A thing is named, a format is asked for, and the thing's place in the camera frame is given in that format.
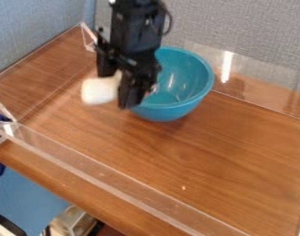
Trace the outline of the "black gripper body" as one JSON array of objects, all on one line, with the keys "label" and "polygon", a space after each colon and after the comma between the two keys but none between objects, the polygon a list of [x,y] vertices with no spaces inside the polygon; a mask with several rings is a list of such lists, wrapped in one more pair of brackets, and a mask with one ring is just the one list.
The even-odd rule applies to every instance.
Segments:
[{"label": "black gripper body", "polygon": [[110,30],[98,28],[98,44],[118,52],[119,68],[151,62],[169,33],[169,11],[164,0],[109,0]]}]

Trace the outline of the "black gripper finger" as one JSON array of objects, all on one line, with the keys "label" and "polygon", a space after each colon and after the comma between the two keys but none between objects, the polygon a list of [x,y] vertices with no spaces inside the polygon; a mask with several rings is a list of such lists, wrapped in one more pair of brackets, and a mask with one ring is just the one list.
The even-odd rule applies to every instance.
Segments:
[{"label": "black gripper finger", "polygon": [[162,67],[157,60],[122,68],[122,79],[118,85],[118,106],[122,110],[137,106],[147,92],[157,84]]},{"label": "black gripper finger", "polygon": [[109,43],[98,44],[95,49],[98,77],[111,77],[119,70],[118,52]]}]

